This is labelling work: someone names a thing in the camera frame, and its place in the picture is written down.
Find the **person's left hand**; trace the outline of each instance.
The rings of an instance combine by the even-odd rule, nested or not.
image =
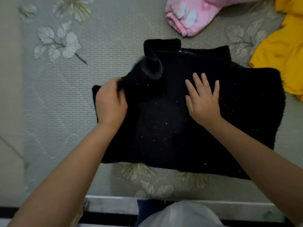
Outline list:
[[[128,107],[124,90],[117,92],[119,81],[120,78],[109,80],[99,89],[96,95],[98,124],[109,126],[116,131],[120,128]]]

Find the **hand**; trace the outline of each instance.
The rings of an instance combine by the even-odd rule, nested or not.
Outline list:
[[[193,74],[195,85],[191,84],[189,80],[185,81],[189,95],[186,95],[186,105],[189,110],[190,116],[205,129],[210,129],[221,119],[219,107],[219,81],[215,83],[214,93],[211,89],[205,73],[202,75],[202,81],[196,73]]]
[[[127,102],[124,90],[117,92],[117,83],[120,78],[106,82],[96,95],[96,112],[99,119],[98,125],[110,126],[117,132],[126,112]]]

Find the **pink cuff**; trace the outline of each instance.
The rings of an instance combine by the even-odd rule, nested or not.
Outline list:
[[[187,28],[181,23],[180,19],[173,12],[168,12],[166,15],[167,22],[172,26],[178,33],[185,37],[188,35]]]

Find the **tile grout line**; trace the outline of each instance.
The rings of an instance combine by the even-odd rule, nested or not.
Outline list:
[[[22,160],[24,160],[23,156],[21,154],[19,154],[19,152],[13,148],[7,141],[5,141],[4,138],[2,138],[2,136],[0,136],[0,139],[8,146],[10,147]]]

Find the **yellow garment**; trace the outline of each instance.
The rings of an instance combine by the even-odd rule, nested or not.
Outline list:
[[[284,90],[303,102],[303,0],[275,0],[275,8],[287,13],[282,29],[257,47],[249,65],[278,69]]]

